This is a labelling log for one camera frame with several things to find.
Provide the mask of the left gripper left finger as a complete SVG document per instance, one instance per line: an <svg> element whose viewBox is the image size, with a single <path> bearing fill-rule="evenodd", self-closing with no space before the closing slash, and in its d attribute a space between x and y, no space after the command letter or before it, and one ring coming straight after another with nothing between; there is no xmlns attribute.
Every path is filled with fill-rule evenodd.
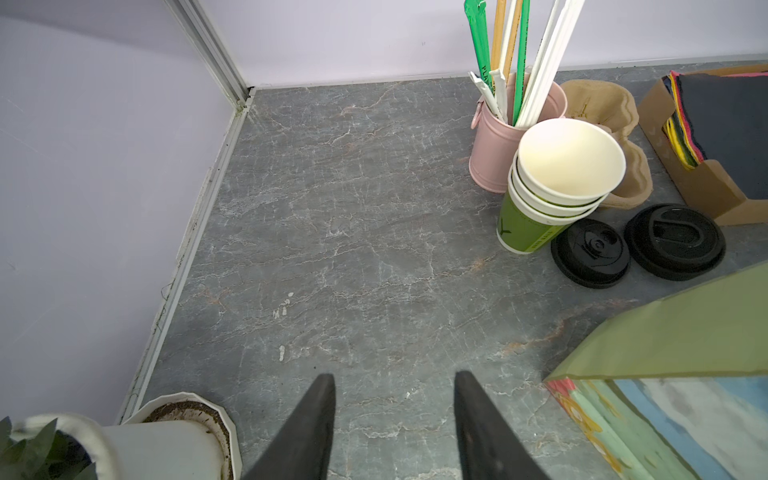
<svg viewBox="0 0 768 480"><path fill-rule="evenodd" d="M336 388L318 375L243 479L325 480L333 446Z"/></svg>

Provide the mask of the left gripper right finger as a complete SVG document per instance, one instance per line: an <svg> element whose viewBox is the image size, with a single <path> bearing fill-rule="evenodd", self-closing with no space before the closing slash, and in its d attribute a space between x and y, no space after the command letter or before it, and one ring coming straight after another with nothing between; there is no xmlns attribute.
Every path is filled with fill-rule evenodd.
<svg viewBox="0 0 768 480"><path fill-rule="evenodd" d="M455 375L454 417L464 479L548 477L470 371L459 371Z"/></svg>

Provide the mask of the white green paper bag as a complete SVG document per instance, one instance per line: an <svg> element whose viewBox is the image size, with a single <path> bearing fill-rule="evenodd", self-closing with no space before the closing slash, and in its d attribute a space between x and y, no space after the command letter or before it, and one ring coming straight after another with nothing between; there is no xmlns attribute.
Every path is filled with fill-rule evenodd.
<svg viewBox="0 0 768 480"><path fill-rule="evenodd" d="M598 326L547 389L622 479L767 475L767 267Z"/></svg>

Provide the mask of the black cup lid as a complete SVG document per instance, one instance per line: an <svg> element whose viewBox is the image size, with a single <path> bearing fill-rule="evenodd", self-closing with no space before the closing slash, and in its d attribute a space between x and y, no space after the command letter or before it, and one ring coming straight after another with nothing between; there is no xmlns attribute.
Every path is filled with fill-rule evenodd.
<svg viewBox="0 0 768 480"><path fill-rule="evenodd" d="M721 228L706 214L681 204L655 204L624 227L632 258L646 271L686 281L716 268L726 254Z"/></svg>

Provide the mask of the stack of black lids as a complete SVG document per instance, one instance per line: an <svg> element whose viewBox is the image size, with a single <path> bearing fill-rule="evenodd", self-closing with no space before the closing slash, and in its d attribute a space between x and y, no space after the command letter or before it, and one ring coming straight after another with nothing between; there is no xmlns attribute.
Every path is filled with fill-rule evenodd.
<svg viewBox="0 0 768 480"><path fill-rule="evenodd" d="M606 289L628 273L631 255L621 234L610 225L585 218L573 223L551 243L558 269L573 282Z"/></svg>

